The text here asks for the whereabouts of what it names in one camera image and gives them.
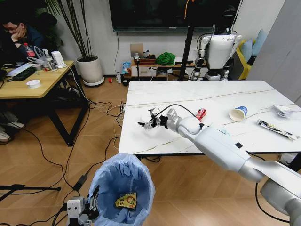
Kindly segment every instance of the blue paper cup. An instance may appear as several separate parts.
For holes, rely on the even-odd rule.
[[[235,109],[232,109],[229,112],[229,117],[234,121],[242,121],[247,113],[248,109],[245,106],[240,106]]]

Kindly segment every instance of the white flower pot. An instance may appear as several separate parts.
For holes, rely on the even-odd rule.
[[[83,57],[76,59],[76,63],[79,67],[80,75],[84,80],[84,84],[87,86],[96,86],[104,81],[102,68],[98,56],[92,55],[94,60],[89,62],[81,62]]]

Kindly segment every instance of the dark jacket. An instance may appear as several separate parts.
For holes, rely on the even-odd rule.
[[[47,44],[45,42],[45,37],[31,26],[27,26],[27,33],[20,42],[27,42],[29,47],[33,50],[33,46],[39,47],[41,50],[43,48],[47,49]],[[4,34],[2,37],[2,48],[6,56],[6,63],[8,62],[27,62],[27,53],[25,47],[21,45],[19,48],[11,40],[11,34]]]

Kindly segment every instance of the marble tabletop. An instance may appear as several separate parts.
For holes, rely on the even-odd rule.
[[[301,138],[291,141],[256,124],[258,119],[281,129],[301,135],[301,108],[264,81],[131,81],[119,152],[130,154],[192,154],[201,152],[179,134],[155,127],[144,130],[137,122],[148,110],[161,110],[170,104],[180,104],[197,113],[205,108],[205,125],[222,126],[231,137],[252,153],[301,152]],[[246,106],[248,113],[241,122],[229,117],[229,111]],[[289,119],[278,117],[272,105],[285,105],[295,110]],[[173,106],[182,118],[190,114]]]

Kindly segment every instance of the red object on floor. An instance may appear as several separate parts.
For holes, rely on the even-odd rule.
[[[198,113],[197,113],[197,115],[196,115],[196,118],[197,118],[200,122],[202,122],[202,119],[206,116],[206,114],[207,114],[206,109],[201,108],[201,109],[198,110]]]

